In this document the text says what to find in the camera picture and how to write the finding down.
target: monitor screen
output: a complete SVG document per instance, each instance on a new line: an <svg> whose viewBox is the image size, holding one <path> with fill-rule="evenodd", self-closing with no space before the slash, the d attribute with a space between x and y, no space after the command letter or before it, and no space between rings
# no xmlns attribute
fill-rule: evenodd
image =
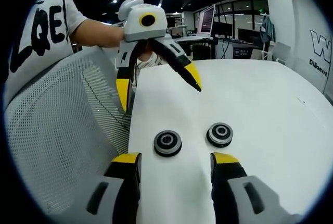
<svg viewBox="0 0 333 224"><path fill-rule="evenodd" d="M213 36L215 35L233 36L233 25L224 22L214 22L212 33Z"/></svg>
<svg viewBox="0 0 333 224"><path fill-rule="evenodd" d="M238 39L258 46L262 45L259 31L238 29Z"/></svg>
<svg viewBox="0 0 333 224"><path fill-rule="evenodd" d="M200 13L198 24L198 35L210 37L212 33L212 26L214 22L215 5L205 9Z"/></svg>
<svg viewBox="0 0 333 224"><path fill-rule="evenodd" d="M175 18L174 17L168 17L166 19L168 22L168 28L175 27Z"/></svg>

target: white table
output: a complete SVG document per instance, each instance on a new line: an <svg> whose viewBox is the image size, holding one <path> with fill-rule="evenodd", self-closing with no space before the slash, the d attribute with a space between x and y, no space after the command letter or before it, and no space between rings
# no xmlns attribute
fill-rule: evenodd
<svg viewBox="0 0 333 224"><path fill-rule="evenodd" d="M237 157L280 196L292 214L306 214L333 168L333 107L309 82L272 61L196 62L202 92L168 65L142 70L132 114L129 152L142 153L138 223L215 223L210 153ZM230 146L215 148L206 131L224 122ZM159 157L153 140L174 130L183 147Z"/></svg>

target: black bearing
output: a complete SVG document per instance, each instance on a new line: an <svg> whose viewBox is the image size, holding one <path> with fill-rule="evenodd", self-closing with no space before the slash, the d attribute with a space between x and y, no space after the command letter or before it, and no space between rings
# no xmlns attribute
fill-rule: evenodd
<svg viewBox="0 0 333 224"><path fill-rule="evenodd" d="M154 149L160 156L174 156L182 149L181 137L172 130L164 130L155 136Z"/></svg>
<svg viewBox="0 0 333 224"><path fill-rule="evenodd" d="M206 137L215 147L227 147L233 139L233 130L229 125L218 122L208 129Z"/></svg>

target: white mesh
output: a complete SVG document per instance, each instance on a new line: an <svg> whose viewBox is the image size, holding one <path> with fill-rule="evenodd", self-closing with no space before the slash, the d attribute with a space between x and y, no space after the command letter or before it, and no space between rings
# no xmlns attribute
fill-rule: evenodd
<svg viewBox="0 0 333 224"><path fill-rule="evenodd" d="M131 114L120 113L112 100L117 92L105 73L112 68L100 52L68 57L6 110L14 162L46 214L69 207L82 179L102 175L112 158L127 152Z"/></svg>

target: wall sign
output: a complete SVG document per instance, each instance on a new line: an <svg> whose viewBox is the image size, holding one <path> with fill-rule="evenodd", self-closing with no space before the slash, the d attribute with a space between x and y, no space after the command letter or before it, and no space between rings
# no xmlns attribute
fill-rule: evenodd
<svg viewBox="0 0 333 224"><path fill-rule="evenodd" d="M322 35L318 35L317 32L310 30L313 52L320 57L319 60L313 60L310 58L309 64L316 70L321 72L324 76L329 74L329 64L332 58L332 41L331 39L326 39Z"/></svg>
<svg viewBox="0 0 333 224"><path fill-rule="evenodd" d="M234 59L251 59L252 48L234 48Z"/></svg>

